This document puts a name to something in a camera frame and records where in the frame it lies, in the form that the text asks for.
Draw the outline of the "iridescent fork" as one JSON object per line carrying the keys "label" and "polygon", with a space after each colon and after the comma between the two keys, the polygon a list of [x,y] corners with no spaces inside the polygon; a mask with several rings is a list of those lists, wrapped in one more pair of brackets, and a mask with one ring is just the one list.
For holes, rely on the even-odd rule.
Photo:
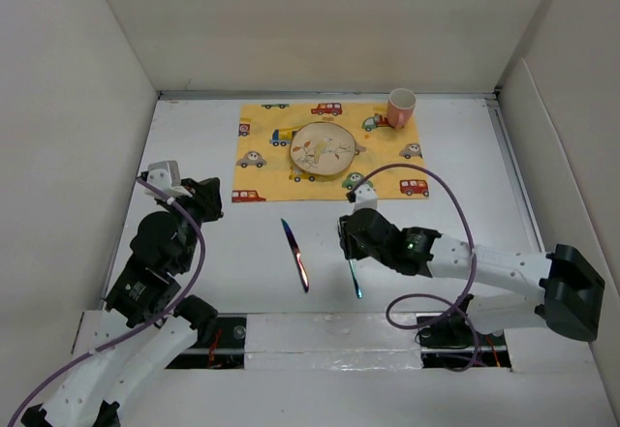
{"label": "iridescent fork", "polygon": [[351,273],[353,284],[354,284],[356,298],[361,299],[363,297],[363,292],[362,292],[362,289],[360,287],[360,284],[357,278],[357,272],[356,272],[354,261],[352,259],[348,259],[348,265],[349,265],[350,273]]}

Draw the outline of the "yellow car-print cloth placemat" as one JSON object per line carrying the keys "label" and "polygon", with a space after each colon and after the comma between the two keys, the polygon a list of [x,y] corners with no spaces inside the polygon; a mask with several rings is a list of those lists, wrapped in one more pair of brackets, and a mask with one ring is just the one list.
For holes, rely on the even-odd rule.
{"label": "yellow car-print cloth placemat", "polygon": [[414,120],[400,130],[384,102],[245,105],[232,202],[341,200],[359,182],[381,199],[429,196]]}

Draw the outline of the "iridescent table knife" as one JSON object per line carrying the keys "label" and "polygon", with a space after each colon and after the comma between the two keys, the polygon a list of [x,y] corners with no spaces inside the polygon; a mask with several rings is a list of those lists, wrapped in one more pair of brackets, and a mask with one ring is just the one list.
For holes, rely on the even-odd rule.
{"label": "iridescent table knife", "polygon": [[298,276],[299,276],[299,280],[300,283],[302,285],[302,288],[304,290],[305,293],[308,293],[310,290],[310,285],[309,285],[309,277],[306,271],[306,268],[302,262],[301,259],[301,252],[299,249],[299,246],[296,242],[294,233],[290,227],[290,225],[288,224],[288,222],[285,219],[280,219],[283,230],[285,232],[285,235],[287,237],[287,241],[289,243],[291,252],[293,254],[294,257],[294,261],[295,261],[295,266],[298,272]]}

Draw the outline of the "beige bird-pattern plate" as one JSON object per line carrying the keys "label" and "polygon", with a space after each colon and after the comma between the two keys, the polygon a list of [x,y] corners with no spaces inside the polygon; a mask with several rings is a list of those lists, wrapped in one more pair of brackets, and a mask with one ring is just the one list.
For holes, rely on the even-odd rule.
{"label": "beige bird-pattern plate", "polygon": [[296,132],[290,145],[295,167],[311,175],[335,176],[347,169],[357,155],[357,141],[344,127],[312,122]]}

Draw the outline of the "pink ceramic mug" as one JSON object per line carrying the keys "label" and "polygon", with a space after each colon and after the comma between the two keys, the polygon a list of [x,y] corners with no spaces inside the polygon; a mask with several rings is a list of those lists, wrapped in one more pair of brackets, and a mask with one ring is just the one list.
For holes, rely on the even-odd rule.
{"label": "pink ceramic mug", "polygon": [[388,95],[387,122],[396,130],[402,129],[413,117],[417,104],[416,94],[406,88],[397,88]]}

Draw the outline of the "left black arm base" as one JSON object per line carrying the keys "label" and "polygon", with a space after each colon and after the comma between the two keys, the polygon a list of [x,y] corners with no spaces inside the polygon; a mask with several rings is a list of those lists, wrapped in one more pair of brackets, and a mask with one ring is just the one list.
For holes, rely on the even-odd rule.
{"label": "left black arm base", "polygon": [[211,336],[183,351],[168,366],[171,370],[240,370],[245,365],[247,316],[221,315]]}

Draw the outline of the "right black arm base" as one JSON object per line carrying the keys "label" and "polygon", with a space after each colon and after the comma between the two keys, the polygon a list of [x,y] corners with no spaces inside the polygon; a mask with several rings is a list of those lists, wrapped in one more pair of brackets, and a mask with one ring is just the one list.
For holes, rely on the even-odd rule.
{"label": "right black arm base", "polygon": [[[474,337],[462,318],[445,320],[433,325],[433,315],[417,316],[417,323],[426,326],[417,331],[415,342],[420,346],[423,369],[464,369],[474,355]],[[512,367],[508,344],[503,333],[478,334],[479,352],[472,368]]]}

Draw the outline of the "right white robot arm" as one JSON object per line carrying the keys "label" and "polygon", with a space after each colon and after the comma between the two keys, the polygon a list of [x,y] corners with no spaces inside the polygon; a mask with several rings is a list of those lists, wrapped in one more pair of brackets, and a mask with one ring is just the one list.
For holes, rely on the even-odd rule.
{"label": "right white robot arm", "polygon": [[346,259],[371,258],[404,276],[473,280],[501,290],[467,294],[448,319],[450,337],[468,344],[508,328],[547,327],[571,340],[598,337],[605,280],[575,247],[523,254],[474,246],[418,227],[399,229],[377,210],[362,208],[338,221]]}

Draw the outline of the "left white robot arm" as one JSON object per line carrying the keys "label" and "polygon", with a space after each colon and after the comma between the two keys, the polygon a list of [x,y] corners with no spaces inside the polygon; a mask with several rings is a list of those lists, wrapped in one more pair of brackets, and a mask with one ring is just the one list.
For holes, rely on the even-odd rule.
{"label": "left white robot arm", "polygon": [[202,272],[202,225],[223,216],[220,180],[174,181],[151,169],[137,181],[161,208],[140,221],[91,347],[42,381],[10,425],[119,426],[141,389],[215,337],[217,310],[175,278],[190,272],[196,281]]}

